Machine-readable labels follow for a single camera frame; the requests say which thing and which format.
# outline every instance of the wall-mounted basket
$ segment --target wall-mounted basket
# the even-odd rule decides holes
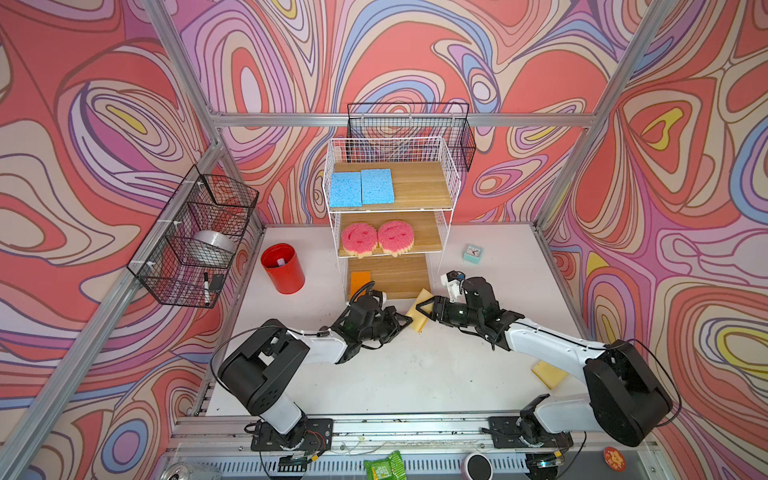
[[[442,137],[458,172],[468,172],[475,157],[469,104],[449,102],[356,102],[347,104],[349,138]]]
[[[128,269],[158,303],[213,308],[258,198],[224,175],[199,175],[157,246]]]

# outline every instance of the round sticker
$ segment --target round sticker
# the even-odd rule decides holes
[[[627,469],[627,461],[624,460],[624,456],[613,447],[607,447],[603,450],[603,458],[605,458],[605,463],[616,472],[623,472]]]

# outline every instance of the psychedelic wall pattern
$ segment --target psychedelic wall pattern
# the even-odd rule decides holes
[[[207,148],[135,0],[0,2],[0,442]],[[213,310],[141,291],[27,478],[145,478],[204,374]]]
[[[564,101],[593,111],[646,8],[643,0],[190,0],[171,13],[214,111],[346,112],[351,101],[463,98],[477,112],[530,113]]]
[[[592,112],[645,13],[624,2],[190,0],[174,23],[214,111],[346,112],[466,100],[471,111]],[[324,223],[322,128],[223,132],[267,223]],[[579,129],[479,128],[454,221],[531,221]]]
[[[462,173],[454,222],[533,221],[581,133],[568,127],[478,127],[472,169]],[[261,192],[264,223],[327,223],[328,140],[345,128],[231,127],[224,140],[245,181]]]
[[[765,2],[680,2],[545,228],[587,328],[679,387],[681,478],[768,478],[766,74]]]

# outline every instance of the red cup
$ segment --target red cup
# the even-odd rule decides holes
[[[284,265],[279,265],[278,260],[284,260]],[[261,266],[270,276],[272,283],[278,292],[290,295],[301,290],[304,286],[304,272],[296,251],[288,243],[278,243],[264,250],[261,254]]]

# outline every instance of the pink sponge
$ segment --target pink sponge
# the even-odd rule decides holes
[[[341,233],[341,244],[351,257],[363,258],[373,255],[379,245],[376,229],[364,222],[353,223]]]
[[[402,255],[413,248],[413,227],[401,220],[384,223],[379,228],[379,243],[384,253]]]

